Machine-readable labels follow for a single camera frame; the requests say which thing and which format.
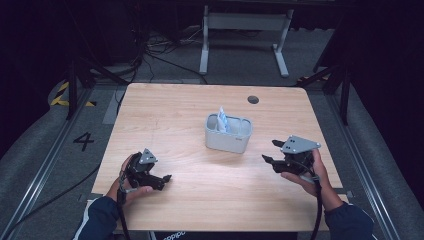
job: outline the person's left hand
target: person's left hand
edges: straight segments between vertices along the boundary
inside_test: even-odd
[[[131,157],[132,157],[132,154],[124,161],[124,163],[122,163],[121,171],[125,171],[125,168],[127,167],[127,164],[130,161]],[[124,181],[124,188],[125,189],[132,188],[130,183],[128,182],[128,179],[125,179],[125,181]],[[118,189],[119,189],[119,177],[113,182],[113,184],[110,187],[106,196],[112,198],[116,202],[117,201],[116,199],[117,199]],[[133,202],[135,199],[145,195],[146,193],[152,192],[152,191],[153,191],[152,187],[143,186],[143,187],[137,188],[137,190],[135,190],[133,192],[127,193],[124,206],[130,205],[131,202]]]

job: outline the yellow tape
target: yellow tape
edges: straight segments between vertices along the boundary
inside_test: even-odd
[[[53,101],[50,103],[51,106],[53,105],[69,106],[69,101],[61,100],[63,93],[65,93],[68,87],[69,87],[69,82],[65,80],[62,86],[60,86],[59,90],[57,91]],[[85,104],[85,106],[87,107],[95,107],[96,105],[97,105],[97,102],[90,102],[90,101]]]

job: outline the dark background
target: dark background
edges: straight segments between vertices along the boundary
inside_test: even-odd
[[[1,1],[0,156],[49,110],[47,96],[70,62],[69,41],[104,66],[136,56],[131,29],[140,22],[128,8],[134,2]],[[413,0],[358,2],[364,7],[360,13],[295,11],[292,27],[339,26],[320,64],[348,66],[353,86],[423,206],[424,7]],[[200,6],[143,7],[149,11],[140,18],[142,29],[174,40],[202,16]]]

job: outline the gray floor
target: gray floor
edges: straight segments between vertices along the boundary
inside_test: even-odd
[[[283,79],[271,51],[271,45],[278,39],[278,34],[262,32],[256,37],[247,38],[234,32],[214,33],[211,35],[209,67],[205,79],[208,84],[292,86],[299,77],[313,74],[312,68],[331,35],[332,31],[290,31],[283,49],[290,77]],[[158,57],[197,71],[200,53],[201,44],[193,42]],[[145,60],[135,82],[201,82],[201,78],[193,72],[149,56],[145,56]],[[320,91],[322,84],[317,82],[306,89],[345,190],[354,194],[350,202],[362,207],[375,220],[374,235],[377,239],[424,239],[423,211],[354,89],[349,98],[349,126],[342,127],[332,108],[339,93],[325,96]],[[51,102],[59,86],[60,83],[52,89],[47,101]],[[51,106],[51,110],[16,141],[0,161],[1,229],[6,228],[27,189],[31,189],[30,183],[46,157],[51,156],[51,147],[63,127],[69,127],[69,134],[57,149],[58,154],[52,160],[47,181],[35,191],[36,201],[33,206],[30,204],[28,211],[80,181],[101,162],[113,129],[117,100],[123,90],[108,80],[101,80],[91,92],[86,93],[89,94],[89,100],[96,101],[97,105],[83,107],[72,126],[68,126],[69,123],[65,121],[67,107]],[[376,209],[372,204],[372,194],[361,182],[355,167],[357,156],[346,141],[346,131],[354,140],[385,209]],[[91,133],[90,139],[94,143],[88,144],[86,150],[82,151],[82,144],[73,143],[73,140],[86,132]],[[72,238],[82,217],[84,199],[90,193],[94,179],[95,174],[19,225],[13,235],[15,239]],[[378,217],[381,211],[390,216],[398,236],[390,237],[385,232],[386,226]],[[144,238],[141,234],[135,234],[134,237]],[[320,232],[317,237],[329,238],[328,232]],[[298,239],[309,239],[309,233],[300,233]]]

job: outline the number 4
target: number 4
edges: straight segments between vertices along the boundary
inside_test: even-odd
[[[94,142],[94,140],[90,140],[90,137],[91,137],[91,133],[86,132],[81,137],[75,139],[74,140],[74,143],[84,143],[84,145],[82,146],[82,151],[84,152],[85,151],[85,148],[87,147],[87,144]]]

